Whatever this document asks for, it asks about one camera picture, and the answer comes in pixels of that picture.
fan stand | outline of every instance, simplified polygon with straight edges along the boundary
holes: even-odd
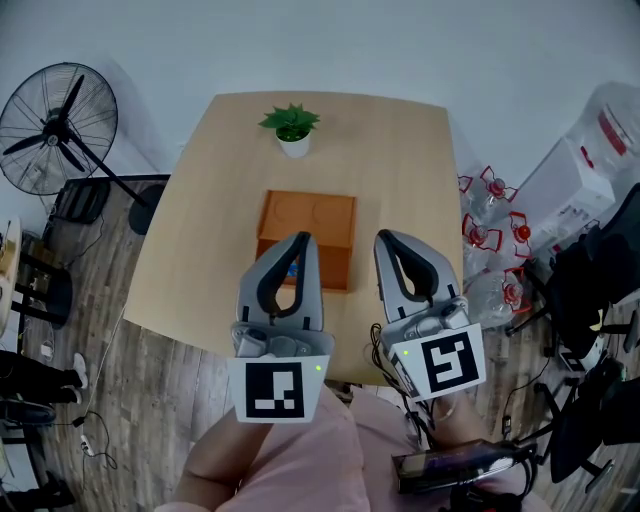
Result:
[[[82,142],[82,139],[71,130],[69,130],[69,139],[75,142],[82,152],[93,161],[93,163],[104,171],[107,176],[113,179],[113,181],[116,182],[116,185],[133,198],[134,203],[131,205],[131,209],[129,210],[129,227],[131,227],[132,231],[138,235],[146,235],[147,231],[149,231],[151,220],[156,212],[156,208],[158,207],[158,203],[160,202],[165,186],[151,185],[138,195],[131,190],[124,181],[114,174],[114,172],[109,169],[84,142]]]

pink shirt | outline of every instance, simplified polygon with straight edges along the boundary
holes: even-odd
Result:
[[[346,408],[327,388],[308,424],[274,425],[236,495],[220,512],[438,511],[449,507],[449,491],[399,495],[392,455],[418,451],[404,414],[393,404],[353,388]],[[520,494],[522,466],[481,481],[496,494]],[[547,512],[529,494],[523,512]],[[188,503],[169,503],[156,512],[208,512]]]

white sneaker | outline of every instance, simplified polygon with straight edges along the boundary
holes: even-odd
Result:
[[[82,389],[87,389],[89,387],[89,378],[87,377],[87,364],[84,362],[84,357],[82,357],[82,354],[79,354],[78,352],[73,354],[73,369],[78,374],[80,382],[82,382]]]
[[[77,404],[81,404],[82,403],[82,395],[80,394],[80,391],[78,391],[76,388],[69,388],[71,391],[73,391],[73,394],[76,395],[76,403]]]

electric fan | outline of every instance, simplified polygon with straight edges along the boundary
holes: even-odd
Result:
[[[63,62],[37,71],[9,98],[0,116],[0,167],[28,194],[57,194],[68,179],[87,178],[100,168],[134,203],[129,225],[149,229],[164,185],[140,195],[103,162],[118,127],[116,98],[107,81],[82,64]]]

fan blade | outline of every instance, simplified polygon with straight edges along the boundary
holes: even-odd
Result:
[[[84,82],[84,75],[80,75],[80,78],[78,78],[78,81],[73,86],[73,89],[71,89],[69,96],[67,96],[67,100],[64,102],[64,105],[62,105],[62,108],[60,109],[60,113],[58,114],[58,119],[60,119],[61,121],[67,120],[67,117],[69,116],[69,111],[73,106],[73,102],[76,101],[78,92],[80,92],[80,87],[82,86],[82,82]]]
[[[13,146],[5,149],[2,153],[3,155],[10,155],[11,153],[15,153],[16,151],[20,151],[21,149],[27,149],[31,146],[35,146],[36,144],[40,144],[41,142],[45,142],[47,140],[47,136],[44,133],[40,135],[33,135],[31,137],[27,137],[26,139],[19,140]]]
[[[78,159],[73,156],[73,153],[71,152],[71,150],[65,146],[64,144],[59,143],[58,147],[60,148],[60,151],[62,152],[62,154],[64,155],[64,157],[69,160],[69,162],[71,163],[71,165],[73,165],[76,169],[78,169],[80,172],[86,172],[84,167],[82,167],[82,165],[80,165],[80,162],[78,162]]]

